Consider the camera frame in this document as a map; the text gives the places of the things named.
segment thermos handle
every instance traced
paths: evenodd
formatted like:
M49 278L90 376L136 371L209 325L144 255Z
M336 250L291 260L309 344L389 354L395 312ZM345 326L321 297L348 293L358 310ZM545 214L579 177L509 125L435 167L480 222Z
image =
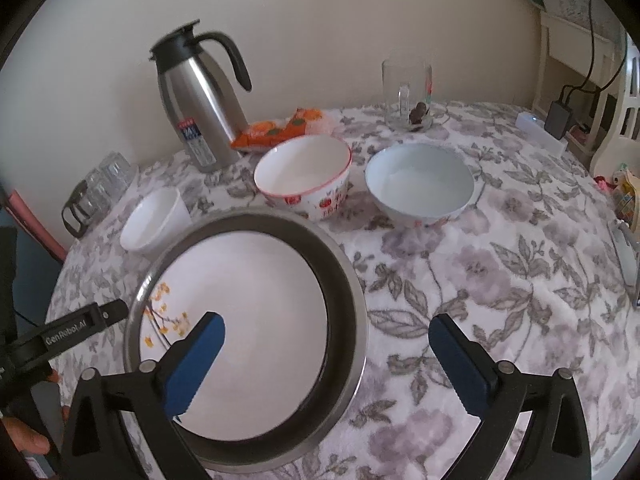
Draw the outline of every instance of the thermos handle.
M185 43L189 45L196 45L204 40L213 40L217 41L223 47L225 47L226 53L229 54L231 58L231 65L234 68L234 72L236 73L236 79L247 92L251 91L251 79L249 78L249 73L247 72L246 66L244 65L244 59L242 59L242 55L238 50L238 47L234 43L230 37L222 32L213 31L213 32L205 32L204 34L200 34L187 40Z

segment bowl with strawberry pattern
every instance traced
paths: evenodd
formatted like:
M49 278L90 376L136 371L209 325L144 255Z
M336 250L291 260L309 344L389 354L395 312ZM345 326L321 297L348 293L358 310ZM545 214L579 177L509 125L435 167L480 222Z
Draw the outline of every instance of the bowl with strawberry pattern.
M268 151L254 180L268 205L317 221L344 202L350 169L346 142L328 135L301 136Z

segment thermos label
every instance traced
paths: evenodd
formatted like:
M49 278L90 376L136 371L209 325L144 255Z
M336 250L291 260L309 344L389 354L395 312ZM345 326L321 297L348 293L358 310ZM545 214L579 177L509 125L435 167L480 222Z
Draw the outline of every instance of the thermos label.
M200 163L201 166L207 167L211 164L215 164L216 157L211 153L210 147L205 142L198 125L192 117L188 117L178 123L178 129L180 130L184 140L187 142L191 153Z

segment white wall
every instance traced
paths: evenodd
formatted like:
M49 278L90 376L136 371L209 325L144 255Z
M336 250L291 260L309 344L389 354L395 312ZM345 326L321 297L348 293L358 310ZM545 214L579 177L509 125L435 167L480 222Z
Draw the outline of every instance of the white wall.
M249 120L380 101L398 46L433 58L438 99L532 99L540 27L526 0L47 0L0 72L0 182L63 245L60 207L108 151L148 162L180 148L147 57L195 18L238 44Z

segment table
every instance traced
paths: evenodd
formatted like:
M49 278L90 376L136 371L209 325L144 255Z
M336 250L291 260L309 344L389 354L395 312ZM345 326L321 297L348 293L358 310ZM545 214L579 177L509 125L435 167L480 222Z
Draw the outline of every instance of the table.
M320 222L353 261L366 291L369 349L353 404L313 452L256 478L338 476L438 479L478 422L467 415L427 345L429 320L448 312L494 360L524 372L572 370L601 468L638 425L640 314L625 292L607 222L607 197L567 153L553 158L514 127L521 108L434 104L425 133L390 131L380 107L332 110L353 149L348 198ZM394 229L364 184L369 157L395 142L432 142L464 157L476 178L470 206L432 228ZM75 242L51 300L48 320L92 301L130 301L150 263L118 243L140 198L177 186L194 218L232 206L263 205L249 155L201 174L186 154L144 170L112 214ZM82 370L123 371L124 323L52 362L71 401ZM145 469L162 478L137 427L127 423ZM521 415L496 474L504 476L522 439ZM227 475L212 473L217 480Z

